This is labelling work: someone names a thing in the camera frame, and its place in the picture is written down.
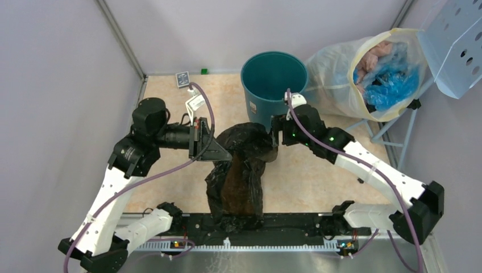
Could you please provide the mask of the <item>black trash bag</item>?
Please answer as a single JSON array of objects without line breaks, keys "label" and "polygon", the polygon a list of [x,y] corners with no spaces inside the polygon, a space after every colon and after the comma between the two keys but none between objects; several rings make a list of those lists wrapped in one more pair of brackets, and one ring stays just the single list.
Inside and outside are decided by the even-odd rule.
[{"label": "black trash bag", "polygon": [[214,224],[227,233],[257,229],[264,221],[261,178],[267,163],[276,160],[278,148],[265,126],[253,122],[233,125],[216,140],[232,158],[214,162],[205,179]]}]

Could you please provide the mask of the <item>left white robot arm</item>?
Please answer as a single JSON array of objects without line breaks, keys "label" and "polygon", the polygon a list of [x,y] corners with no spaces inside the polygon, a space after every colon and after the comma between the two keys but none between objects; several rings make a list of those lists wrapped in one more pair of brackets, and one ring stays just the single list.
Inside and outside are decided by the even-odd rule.
[{"label": "left white robot arm", "polygon": [[99,192],[82,225],[58,246],[67,259],[78,260],[87,272],[118,272],[142,244],[164,232],[180,232],[182,211],[168,202],[128,226],[118,227],[134,185],[160,159],[161,148],[187,150],[190,163],[232,158],[214,139],[206,118],[196,118],[189,126],[170,123],[169,110],[160,98],[140,101],[132,119],[130,132],[113,148]]}]

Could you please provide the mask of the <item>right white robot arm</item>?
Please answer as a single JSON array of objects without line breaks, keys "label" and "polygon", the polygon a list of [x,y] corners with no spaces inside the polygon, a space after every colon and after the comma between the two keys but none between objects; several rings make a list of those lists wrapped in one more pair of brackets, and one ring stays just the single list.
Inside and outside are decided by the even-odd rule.
[{"label": "right white robot arm", "polygon": [[334,229],[379,228],[397,233],[409,243],[423,244],[444,214],[444,187],[413,179],[374,156],[354,136],[339,127],[326,127],[318,111],[305,104],[291,114],[271,118],[274,146],[302,144],[315,156],[346,169],[379,191],[389,205],[349,202],[333,219]]}]

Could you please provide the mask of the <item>teal plastic trash bin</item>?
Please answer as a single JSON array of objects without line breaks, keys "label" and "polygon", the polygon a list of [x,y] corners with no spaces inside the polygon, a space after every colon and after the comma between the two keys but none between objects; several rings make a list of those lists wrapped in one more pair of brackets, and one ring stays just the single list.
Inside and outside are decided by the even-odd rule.
[{"label": "teal plastic trash bin", "polygon": [[308,84],[305,64],[295,56],[279,51],[258,53],[242,66],[240,80],[250,122],[271,129],[271,118],[285,114],[285,92],[304,93]]}]

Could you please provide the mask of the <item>translucent bag of trash bags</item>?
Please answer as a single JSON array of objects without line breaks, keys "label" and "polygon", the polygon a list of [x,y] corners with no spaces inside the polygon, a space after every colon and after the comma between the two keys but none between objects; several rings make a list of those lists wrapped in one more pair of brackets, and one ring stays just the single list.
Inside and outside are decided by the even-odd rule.
[{"label": "translucent bag of trash bags", "polygon": [[[413,28],[394,28],[376,36],[333,44],[320,49],[305,62],[308,72],[305,96],[309,104],[324,114],[369,119],[376,122],[395,119],[418,95],[425,77],[427,61],[417,34],[418,30]],[[382,41],[408,44],[408,62],[419,66],[419,84],[414,94],[389,110],[370,113],[354,84],[353,72],[364,54]]]}]

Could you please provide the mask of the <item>pink trash bag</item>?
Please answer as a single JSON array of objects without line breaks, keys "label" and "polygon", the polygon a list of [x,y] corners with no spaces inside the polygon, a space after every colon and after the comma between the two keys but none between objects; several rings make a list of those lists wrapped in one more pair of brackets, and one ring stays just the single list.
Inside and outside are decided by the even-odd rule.
[{"label": "pink trash bag", "polygon": [[366,78],[368,72],[373,72],[377,66],[380,57],[387,56],[391,53],[393,44],[388,41],[382,41],[372,47],[361,60],[358,62],[354,69],[354,84],[358,91],[363,94],[365,91],[362,80]]}]

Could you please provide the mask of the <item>blue trash bag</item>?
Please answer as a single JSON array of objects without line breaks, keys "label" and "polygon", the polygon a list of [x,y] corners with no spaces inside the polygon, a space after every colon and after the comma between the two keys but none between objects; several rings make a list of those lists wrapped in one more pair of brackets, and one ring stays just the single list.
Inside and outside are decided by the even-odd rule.
[{"label": "blue trash bag", "polygon": [[419,66],[408,62],[408,44],[392,44],[391,53],[380,57],[375,70],[361,82],[365,87],[361,95],[370,113],[389,110],[418,88]]}]

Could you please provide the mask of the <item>blue playing card box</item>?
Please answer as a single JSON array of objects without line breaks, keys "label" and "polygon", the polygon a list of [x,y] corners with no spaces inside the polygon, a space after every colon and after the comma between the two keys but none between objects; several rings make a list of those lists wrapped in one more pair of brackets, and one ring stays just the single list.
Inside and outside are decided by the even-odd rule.
[{"label": "blue playing card box", "polygon": [[176,84],[179,89],[189,86],[190,77],[188,71],[176,73],[175,76]]}]

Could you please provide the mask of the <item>perforated light blue panel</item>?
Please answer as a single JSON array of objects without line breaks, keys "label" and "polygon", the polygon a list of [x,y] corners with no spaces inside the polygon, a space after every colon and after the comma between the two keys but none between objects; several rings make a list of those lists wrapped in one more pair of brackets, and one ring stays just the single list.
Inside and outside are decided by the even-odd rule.
[{"label": "perforated light blue panel", "polygon": [[481,80],[481,1],[439,1],[433,9],[417,37],[438,89],[460,99]]}]

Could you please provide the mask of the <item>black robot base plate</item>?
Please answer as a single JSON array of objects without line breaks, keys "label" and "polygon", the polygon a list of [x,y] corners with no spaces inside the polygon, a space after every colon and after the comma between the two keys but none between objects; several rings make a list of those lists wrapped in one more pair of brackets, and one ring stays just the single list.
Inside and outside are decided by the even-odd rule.
[{"label": "black robot base plate", "polygon": [[339,216],[317,213],[266,213],[262,216],[214,217],[192,213],[175,217],[166,235],[188,238],[197,246],[320,246],[338,235],[353,234]]}]

